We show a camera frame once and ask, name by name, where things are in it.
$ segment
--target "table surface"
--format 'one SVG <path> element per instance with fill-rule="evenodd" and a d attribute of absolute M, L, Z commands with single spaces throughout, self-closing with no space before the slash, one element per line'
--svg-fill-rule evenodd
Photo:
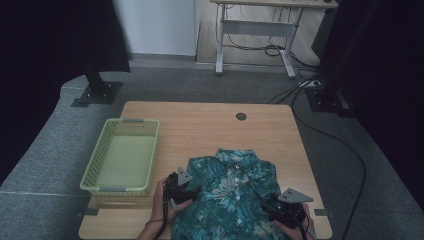
<path fill-rule="evenodd" d="M 246 114 L 240 121 L 237 113 Z M 150 218 L 156 182 L 178 167 L 187 168 L 192 157 L 214 155 L 218 148 L 253 149 L 257 156 L 276 166 L 281 191 L 291 187 L 314 198 L 309 203 L 316 234 L 328 239 L 332 230 L 314 175 L 290 107 L 265 104 L 128 102 L 122 118 L 152 118 L 160 121 L 160 139 L 152 190 L 146 198 L 96 198 L 89 208 L 79 235 L 83 239 L 135 239 Z M 170 238 L 168 226 L 162 237 Z"/>
<path fill-rule="evenodd" d="M 326 3 L 324 0 L 209 0 L 217 4 L 255 5 L 273 7 L 304 7 L 304 8 L 337 8 L 335 0 Z"/>

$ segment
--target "tripod base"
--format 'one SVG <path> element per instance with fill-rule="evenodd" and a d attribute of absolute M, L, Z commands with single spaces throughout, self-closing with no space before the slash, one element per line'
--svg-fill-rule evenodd
<path fill-rule="evenodd" d="M 309 106 L 314 112 L 337 113 L 341 117 L 354 117 L 353 109 L 339 93 L 331 100 L 324 96 L 322 89 L 307 88 L 305 93 Z"/>
<path fill-rule="evenodd" d="M 96 93 L 88 85 L 81 97 L 74 100 L 71 107 L 87 107 L 90 104 L 112 104 L 121 86 L 121 82 L 104 82 L 103 90 Z"/>

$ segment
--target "wooden table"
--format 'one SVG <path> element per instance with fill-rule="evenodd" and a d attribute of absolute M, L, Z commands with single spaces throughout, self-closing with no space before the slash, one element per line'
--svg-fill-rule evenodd
<path fill-rule="evenodd" d="M 221 20 L 219 29 L 219 45 L 216 54 L 217 75 L 223 72 L 223 42 L 224 34 L 241 34 L 241 35 L 259 35 L 259 36 L 275 36 L 287 37 L 286 49 L 281 50 L 281 58 L 287 70 L 289 78 L 295 78 L 296 75 L 290 61 L 290 51 L 296 37 L 299 27 L 300 18 L 302 17 L 304 8 L 337 8 L 338 4 L 335 0 L 329 3 L 324 0 L 209 0 L 216 4 L 222 4 Z M 225 7 L 227 4 L 234 5 L 255 5 L 255 6 L 272 6 L 272 7 L 293 7 L 298 8 L 297 15 L 293 23 L 281 22 L 251 22 L 251 21 L 235 21 L 227 20 L 225 17 Z"/>
<path fill-rule="evenodd" d="M 237 113 L 247 118 L 240 121 Z M 128 102 L 122 118 L 153 118 L 160 121 L 160 140 L 148 198 L 102 199 L 92 197 L 79 235 L 83 239 L 135 239 L 150 218 L 155 183 L 191 157 L 214 155 L 218 148 L 253 149 L 262 160 L 275 164 L 281 191 L 291 187 L 314 198 L 309 203 L 316 234 L 328 239 L 332 230 L 324 209 L 302 139 L 290 107 L 264 104 Z M 170 230 L 162 235 L 170 238 Z"/>

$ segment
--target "white wall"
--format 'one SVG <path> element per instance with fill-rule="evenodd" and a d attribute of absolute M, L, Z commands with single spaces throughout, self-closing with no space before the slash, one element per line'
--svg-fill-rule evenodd
<path fill-rule="evenodd" d="M 201 0 L 114 0 L 129 53 L 196 55 Z"/>

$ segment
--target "desk leg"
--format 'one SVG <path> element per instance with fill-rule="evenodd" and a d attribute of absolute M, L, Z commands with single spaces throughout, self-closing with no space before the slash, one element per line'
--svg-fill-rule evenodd
<path fill-rule="evenodd" d="M 216 65 L 215 65 L 215 73 L 216 75 L 222 75 L 222 69 L 224 65 L 224 24 L 225 24 L 225 4 L 222 4 L 221 9 L 221 20 L 220 20 L 220 29 L 219 29 L 219 44 L 218 51 L 216 53 Z"/>
<path fill-rule="evenodd" d="M 296 75 L 294 74 L 293 66 L 290 61 L 290 51 L 294 42 L 294 38 L 296 37 L 297 29 L 299 28 L 300 18 L 302 17 L 303 8 L 299 8 L 297 10 L 297 16 L 293 23 L 293 28 L 290 35 L 287 37 L 287 45 L 286 50 L 281 51 L 281 57 L 283 58 L 284 65 L 286 66 L 287 74 L 289 78 L 295 79 Z"/>

